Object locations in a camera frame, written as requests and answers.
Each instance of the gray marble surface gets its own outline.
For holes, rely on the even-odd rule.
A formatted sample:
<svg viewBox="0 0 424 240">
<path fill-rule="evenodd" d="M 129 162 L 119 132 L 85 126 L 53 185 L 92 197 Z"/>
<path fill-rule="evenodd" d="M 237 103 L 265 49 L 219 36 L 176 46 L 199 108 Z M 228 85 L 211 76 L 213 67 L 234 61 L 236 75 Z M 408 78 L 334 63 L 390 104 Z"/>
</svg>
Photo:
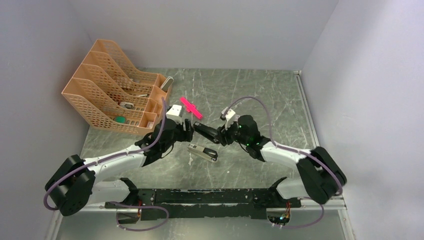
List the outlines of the gray marble surface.
<svg viewBox="0 0 424 240">
<path fill-rule="evenodd" d="M 271 112 L 274 139 L 296 148 L 312 148 L 298 83 L 292 71 L 243 69 L 144 68 L 146 72 L 172 76 L 175 82 L 169 103 L 181 104 L 186 97 L 203 114 L 201 121 L 184 111 L 184 118 L 210 127 L 222 126 L 220 112 L 243 96 L 260 98 Z M 233 108 L 238 115 L 250 114 L 261 133 L 269 136 L 265 110 L 254 100 L 242 100 Z M 98 157 L 128 147 L 142 137 L 90 128 L 82 157 Z M 187 151 L 187 142 L 175 143 L 173 151 L 146 167 L 122 172 L 109 180 L 127 177 L 139 188 L 267 188 L 281 177 L 295 176 L 293 171 L 275 163 L 252 159 L 233 143 L 219 146 L 194 133 L 193 143 L 218 152 L 219 161 L 209 162 Z"/>
</svg>

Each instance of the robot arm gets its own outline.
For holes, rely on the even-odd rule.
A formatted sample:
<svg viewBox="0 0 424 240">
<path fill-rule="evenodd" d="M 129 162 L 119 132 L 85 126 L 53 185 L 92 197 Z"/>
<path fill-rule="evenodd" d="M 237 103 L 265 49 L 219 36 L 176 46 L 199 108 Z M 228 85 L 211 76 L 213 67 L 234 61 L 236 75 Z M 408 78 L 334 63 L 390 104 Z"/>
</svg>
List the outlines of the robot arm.
<svg viewBox="0 0 424 240">
<path fill-rule="evenodd" d="M 57 185 L 59 179 L 63 179 L 70 172 L 84 165 L 90 165 L 66 178 L 58 186 L 54 187 L 51 192 L 48 191 L 49 196 L 63 216 L 75 214 L 87 204 L 117 202 L 130 206 L 138 205 L 140 200 L 139 191 L 149 191 L 149 194 L 156 195 L 156 197 L 152 197 L 154 200 L 150 198 L 143 199 L 143 203 L 152 206 L 165 204 L 162 207 L 166 206 L 167 208 L 181 207 L 170 205 L 170 203 L 198 204 L 202 202 L 202 204 L 209 206 L 208 204 L 215 205 L 217 202 L 221 203 L 222 201 L 224 201 L 223 203 L 228 203 L 227 200 L 230 199 L 235 204 L 247 204 L 240 205 L 240 208 L 253 206 L 253 208 L 249 209 L 255 212 L 258 208 L 264 210 L 266 208 L 281 208 L 289 201 L 292 206 L 300 206 L 300 201 L 296 198 L 308 196 L 319 204 L 325 204 L 336 194 L 338 185 L 327 171 L 320 169 L 319 165 L 312 161 L 311 158 L 305 157 L 300 152 L 308 153 L 318 158 L 336 175 L 342 185 L 346 183 L 345 175 L 324 148 L 296 149 L 293 151 L 293 148 L 284 145 L 276 147 L 269 138 L 261 135 L 257 123 L 250 115 L 238 117 L 230 109 L 225 116 L 221 116 L 221 119 L 225 120 L 225 124 L 217 129 L 199 122 L 195 122 L 192 127 L 190 120 L 185 119 L 185 121 L 182 121 L 181 116 L 182 107 L 173 105 L 166 113 L 162 134 L 159 138 L 158 135 L 162 121 L 161 124 L 156 125 L 152 133 L 147 134 L 143 139 L 135 142 L 134 145 L 126 149 L 105 156 L 86 159 L 81 159 L 78 155 L 68 157 L 47 182 L 45 190 L 50 190 L 53 184 Z M 190 142 L 193 138 L 194 131 L 215 144 L 226 146 L 237 142 L 240 145 L 244 145 L 252 158 L 262 162 L 285 165 L 298 172 L 300 178 L 289 179 L 282 177 L 268 189 L 245 189 L 245 192 L 240 191 L 240 189 L 209 189 L 204 191 L 203 198 L 196 195 L 199 191 L 201 192 L 198 189 L 188 191 L 179 191 L 178 189 L 158 189 L 156 191 L 154 189 L 153 192 L 150 192 L 152 190 L 137 189 L 127 178 L 121 178 L 112 182 L 104 181 L 123 171 L 154 163 L 162 158 L 163 154 L 175 142 Z M 240 199 L 234 198 L 238 194 L 243 194 L 243 196 Z M 216 197 L 214 198 L 212 196 L 210 198 L 208 197 L 209 195 L 216 195 Z M 240 209 L 240 213 L 246 211 L 246 209 Z"/>
<path fill-rule="evenodd" d="M 330 174 L 320 169 L 320 165 L 300 153 L 307 153 L 319 159 L 337 177 L 341 185 L 346 184 L 346 176 L 323 147 L 298 149 L 285 145 L 276 147 L 272 141 L 261 135 L 257 123 L 250 115 L 238 116 L 229 109 L 222 111 L 221 119 L 225 124 L 217 129 L 200 122 L 194 123 L 194 130 L 215 144 L 223 146 L 239 143 L 244 145 L 249 155 L 262 162 L 282 164 L 299 173 L 300 178 L 281 178 L 276 191 L 283 199 L 310 197 L 319 204 L 325 204 L 339 190 Z"/>
<path fill-rule="evenodd" d="M 68 157 L 47 182 L 45 190 L 47 191 L 71 171 L 83 165 L 90 165 L 68 177 L 51 191 L 50 197 L 63 216 L 72 215 L 85 205 L 95 203 L 114 201 L 136 205 L 139 191 L 128 178 L 116 181 L 104 180 L 121 172 L 154 163 L 162 158 L 175 142 L 190 142 L 194 130 L 190 120 L 185 119 L 183 122 L 181 116 L 182 107 L 173 105 L 166 113 L 160 138 L 146 151 L 141 150 L 151 145 L 158 137 L 162 121 L 156 125 L 152 133 L 123 150 L 85 159 L 81 159 L 78 155 Z"/>
</svg>

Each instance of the pink marker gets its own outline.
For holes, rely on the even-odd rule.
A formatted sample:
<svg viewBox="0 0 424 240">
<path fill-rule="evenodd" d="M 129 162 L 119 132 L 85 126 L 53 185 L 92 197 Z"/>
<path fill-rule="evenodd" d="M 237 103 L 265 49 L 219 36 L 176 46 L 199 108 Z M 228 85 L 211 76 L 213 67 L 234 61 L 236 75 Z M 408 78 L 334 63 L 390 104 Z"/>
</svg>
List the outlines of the pink marker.
<svg viewBox="0 0 424 240">
<path fill-rule="evenodd" d="M 191 104 L 185 97 L 182 96 L 179 100 L 184 104 L 188 113 L 193 113 L 199 120 L 203 118 L 203 115 L 196 109 L 196 106 Z"/>
</svg>

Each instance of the gray wall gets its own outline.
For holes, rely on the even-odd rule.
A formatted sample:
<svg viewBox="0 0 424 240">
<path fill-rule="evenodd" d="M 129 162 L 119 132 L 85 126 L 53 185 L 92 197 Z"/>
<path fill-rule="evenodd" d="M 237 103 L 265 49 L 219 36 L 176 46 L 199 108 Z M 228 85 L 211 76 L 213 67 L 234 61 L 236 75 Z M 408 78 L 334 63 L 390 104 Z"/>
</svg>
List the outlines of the gray wall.
<svg viewBox="0 0 424 240">
<path fill-rule="evenodd" d="M 136 66 L 300 70 L 338 0 L 70 0 Z"/>
<path fill-rule="evenodd" d="M 302 80 L 358 240 L 424 239 L 424 3 L 340 0 Z"/>
<path fill-rule="evenodd" d="M 66 0 L 0 1 L 1 239 L 43 239 L 44 184 L 88 125 L 61 91 L 91 41 Z"/>
</svg>

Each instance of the purple cable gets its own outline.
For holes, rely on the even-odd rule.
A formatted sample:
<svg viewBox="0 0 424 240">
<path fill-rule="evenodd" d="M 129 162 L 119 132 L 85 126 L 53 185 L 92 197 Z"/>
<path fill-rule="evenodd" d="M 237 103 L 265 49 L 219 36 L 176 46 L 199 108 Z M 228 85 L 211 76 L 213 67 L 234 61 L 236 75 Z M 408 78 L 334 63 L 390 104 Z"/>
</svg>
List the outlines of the purple cable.
<svg viewBox="0 0 424 240">
<path fill-rule="evenodd" d="M 167 108 L 166 108 L 167 103 L 165 102 L 165 99 L 163 97 L 162 97 L 162 104 L 163 104 L 163 111 L 162 111 L 163 119 L 162 119 L 162 124 L 160 125 L 159 133 L 157 134 L 156 139 L 150 145 L 148 145 L 146 147 L 143 147 L 142 149 L 139 149 L 139 150 L 129 151 L 128 153 L 126 153 L 126 152 L 116 153 L 116 154 L 107 156 L 105 158 L 102 158 L 102 159 L 100 159 L 97 162 L 95 162 L 95 161 L 94 162 L 90 162 L 88 164 L 85 164 L 85 165 L 82 165 L 82 166 L 76 168 L 75 170 L 70 171 L 68 174 L 66 174 L 65 176 L 63 176 L 59 180 L 57 180 L 55 183 L 53 183 L 53 185 L 51 185 L 51 187 L 46 191 L 46 193 L 44 195 L 44 198 L 43 198 L 43 204 L 44 204 L 45 208 L 48 209 L 48 210 L 51 210 L 51 211 L 58 210 L 57 207 L 51 207 L 51 206 L 49 206 L 49 203 L 47 202 L 47 198 L 49 197 L 50 193 L 52 193 L 53 189 L 55 189 L 57 186 L 59 186 L 59 184 L 61 184 L 63 181 L 65 181 L 70 176 L 73 176 L 75 173 L 77 173 L 77 172 L 79 172 L 79 171 L 81 171 L 83 169 L 89 168 L 89 167 L 91 167 L 93 165 L 100 164 L 100 163 L 103 163 L 105 161 L 108 161 L 108 160 L 111 160 L 111 159 L 114 159 L 114 158 L 117 158 L 117 157 L 120 157 L 120 156 L 124 156 L 124 155 L 128 155 L 128 154 L 137 154 L 137 153 L 140 153 L 140 152 L 144 152 L 147 149 L 150 149 L 151 147 L 153 147 L 159 141 L 159 138 L 161 137 L 162 131 L 164 130 L 164 127 L 165 127 L 165 119 L 166 119 L 166 115 L 167 115 Z M 166 212 L 166 219 L 161 224 L 156 225 L 156 226 L 153 226 L 153 227 L 150 227 L 150 228 L 141 229 L 142 231 L 147 231 L 147 230 L 152 230 L 152 229 L 155 229 L 155 228 L 159 228 L 160 226 L 162 226 L 163 224 L 165 224 L 168 221 L 169 216 L 170 216 L 169 215 L 169 212 L 165 208 L 160 207 L 160 206 L 129 206 L 129 205 L 123 205 L 123 204 L 120 204 L 120 203 L 117 203 L 117 202 L 113 202 L 113 203 L 116 204 L 116 205 L 118 205 L 118 206 L 121 206 L 121 207 L 131 207 L 131 208 L 136 208 L 136 209 L 160 209 L 160 210 L 163 210 L 163 211 Z M 138 229 L 131 229 L 131 228 L 123 228 L 123 229 L 128 230 L 128 231 L 141 232 Z"/>
<path fill-rule="evenodd" d="M 123 229 L 123 230 L 126 230 L 126 231 L 131 231 L 131 232 L 145 232 L 145 231 L 157 229 L 160 226 L 166 224 L 167 221 L 168 221 L 168 219 L 170 218 L 170 213 L 168 212 L 168 210 L 166 208 L 164 208 L 164 207 L 161 207 L 161 206 L 130 206 L 130 205 L 121 204 L 121 203 L 116 202 L 116 201 L 111 201 L 111 203 L 112 204 L 115 204 L 116 206 L 123 207 L 123 208 L 129 208 L 129 209 L 160 209 L 160 210 L 162 210 L 162 211 L 164 211 L 166 213 L 166 218 L 165 218 L 165 220 L 163 220 L 163 222 L 159 223 L 156 226 L 152 226 L 152 227 L 148 227 L 148 228 L 143 228 L 143 229 L 134 229 L 134 228 L 127 228 L 127 227 L 122 226 L 119 223 L 118 214 L 116 214 L 116 226 L 119 227 L 120 229 Z"/>
<path fill-rule="evenodd" d="M 265 109 L 266 116 L 267 116 L 268 122 L 269 122 L 269 139 L 271 140 L 271 143 L 274 146 L 276 146 L 279 149 L 290 151 L 292 153 L 302 154 L 302 155 L 307 156 L 308 158 L 314 160 L 315 162 L 317 162 L 324 170 L 326 170 L 330 174 L 330 176 L 334 179 L 335 183 L 337 184 L 337 186 L 338 186 L 338 193 L 336 193 L 336 195 L 338 196 L 338 195 L 341 195 L 343 193 L 343 187 L 342 187 L 342 184 L 340 183 L 339 179 L 336 177 L 336 175 L 322 161 L 320 161 L 318 158 L 312 156 L 311 154 L 309 154 L 307 152 L 304 152 L 304 151 L 301 151 L 301 150 L 297 150 L 297 149 L 294 149 L 294 148 L 291 148 L 291 147 L 287 147 L 287 146 L 282 146 L 282 145 L 277 144 L 277 142 L 274 141 L 270 112 L 268 111 L 268 108 L 265 106 L 265 104 L 259 98 L 256 98 L 254 96 L 243 96 L 243 97 L 240 97 L 239 99 L 236 99 L 235 101 L 233 101 L 229 105 L 229 107 L 225 110 L 225 112 L 223 113 L 223 115 L 225 116 L 227 114 L 227 112 L 230 110 L 230 108 L 232 106 L 234 106 L 238 101 L 240 101 L 242 99 L 253 99 L 253 100 L 256 100 L 256 101 L 258 101 L 262 105 L 263 109 Z M 299 225 L 299 226 L 283 226 L 283 228 L 287 228 L 287 229 L 299 229 L 299 228 L 309 227 L 309 226 L 312 226 L 312 225 L 318 223 L 324 217 L 324 207 L 321 204 L 319 206 L 321 206 L 322 213 L 321 213 L 321 216 L 317 220 L 315 220 L 313 222 L 310 222 L 308 224 Z"/>
</svg>

